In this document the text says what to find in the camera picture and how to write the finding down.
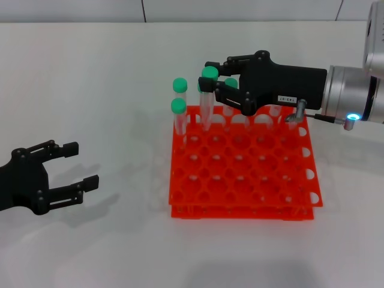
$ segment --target white table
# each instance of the white table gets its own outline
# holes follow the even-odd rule
[[[0,163],[54,139],[51,187],[95,173],[83,205],[0,212],[1,288],[329,288],[384,283],[384,127],[310,121],[314,221],[175,220],[167,205],[172,80],[270,51],[286,65],[360,67],[364,22],[1,24]]]

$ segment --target rack hole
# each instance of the rack hole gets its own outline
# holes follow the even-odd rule
[[[310,196],[312,204],[317,204],[319,202],[320,198],[315,192],[310,192]]]
[[[235,195],[233,195],[232,193],[229,193],[229,194],[227,194],[227,196],[226,196],[226,200],[227,200],[228,202],[230,202],[230,203],[233,203],[233,202],[236,201],[236,197],[235,197]]]
[[[226,177],[228,177],[228,178],[232,178],[232,177],[234,177],[234,172],[233,172],[233,170],[232,169],[227,169],[226,170]]]
[[[303,155],[303,157],[307,158],[311,155],[311,151],[308,148],[303,147],[302,148],[302,155]]]
[[[227,156],[231,156],[232,155],[232,150],[227,147],[225,150],[224,150],[224,154],[226,154]]]
[[[250,148],[249,153],[251,156],[255,156],[256,155],[256,149]]]
[[[232,119],[230,120],[230,123],[231,124],[244,124],[246,127],[249,126],[250,124],[250,121],[248,120],[248,118],[242,114],[237,114],[235,116],[232,117]]]
[[[261,148],[271,149],[275,146],[275,140],[270,135],[259,136],[257,145]]]
[[[236,178],[233,188],[237,193],[243,194],[251,193],[253,190],[251,181],[243,176],[239,176]]]
[[[207,147],[203,147],[200,149],[200,155],[207,156],[209,154],[209,149]]]
[[[223,170],[226,167],[226,160],[224,157],[220,157],[220,155],[213,155],[208,160],[208,167],[210,170],[218,171]]]
[[[252,200],[256,203],[263,203],[265,198],[261,196],[259,193],[254,193],[252,195]]]
[[[306,169],[305,173],[307,174],[307,179],[311,180],[314,178],[314,172],[311,169]]]
[[[200,190],[202,184],[197,176],[190,175],[182,183],[182,190],[188,193],[195,193]]]
[[[294,150],[299,146],[297,138],[293,136],[283,136],[280,139],[280,142],[284,148],[287,148],[290,150]]]
[[[221,124],[222,126],[225,126],[226,125],[226,119],[224,118],[224,116],[222,116],[220,114],[214,114],[212,116],[212,123],[218,123],[218,124]]]
[[[280,189],[279,186],[275,184],[273,179],[269,179],[269,178],[261,181],[260,188],[264,194],[268,194],[272,196],[276,195]]]
[[[274,121],[267,114],[259,114],[254,119],[255,124],[265,124],[268,128],[272,127]]]
[[[209,176],[209,170],[204,168],[200,171],[200,177],[207,178]]]
[[[203,192],[199,195],[199,200],[203,202],[209,201],[209,194],[207,192]]]
[[[202,140],[197,135],[191,135],[187,140],[187,145],[191,148],[199,147],[202,143]]]
[[[264,171],[274,171],[278,166],[278,161],[275,157],[273,157],[271,155],[261,155],[259,157],[257,164]]]
[[[185,165],[186,169],[196,170],[201,166],[202,161],[196,154],[191,154],[191,155],[187,156],[185,163],[186,163],[186,165]]]
[[[248,157],[237,155],[233,161],[233,168],[237,172],[246,171],[251,168],[251,162]]]
[[[278,115],[280,115],[281,108],[282,107],[280,105],[269,105],[269,114],[272,117],[277,117]]]
[[[307,135],[307,131],[306,131],[306,129],[303,128],[303,127],[299,127],[299,135],[300,135],[301,137],[304,137],[305,135]]]
[[[251,145],[251,139],[246,135],[235,135],[232,145],[237,149],[247,149]]]
[[[208,189],[213,193],[225,193],[227,184],[221,177],[212,177],[207,184]]]
[[[211,135],[208,138],[208,145],[214,149],[222,148],[226,144],[226,139],[223,135]]]

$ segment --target green cap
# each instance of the green cap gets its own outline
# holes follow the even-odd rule
[[[170,108],[174,114],[183,114],[187,109],[187,104],[183,98],[175,98],[172,100]]]
[[[173,81],[173,90],[176,93],[184,93],[187,90],[187,81],[184,78],[176,78]]]
[[[211,79],[217,81],[218,71],[213,66],[207,66],[202,71],[202,77],[211,78]]]
[[[233,88],[237,88],[238,87],[238,82],[234,78],[227,78],[224,82],[225,82],[226,85],[231,86]]]

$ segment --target orange test tube rack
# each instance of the orange test tube rack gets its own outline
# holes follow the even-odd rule
[[[312,220],[323,206],[307,119],[284,122],[293,113],[269,106],[246,117],[235,110],[203,131],[199,106],[188,106],[185,136],[173,128],[169,204],[173,218]],[[269,123],[260,123],[268,119]]]

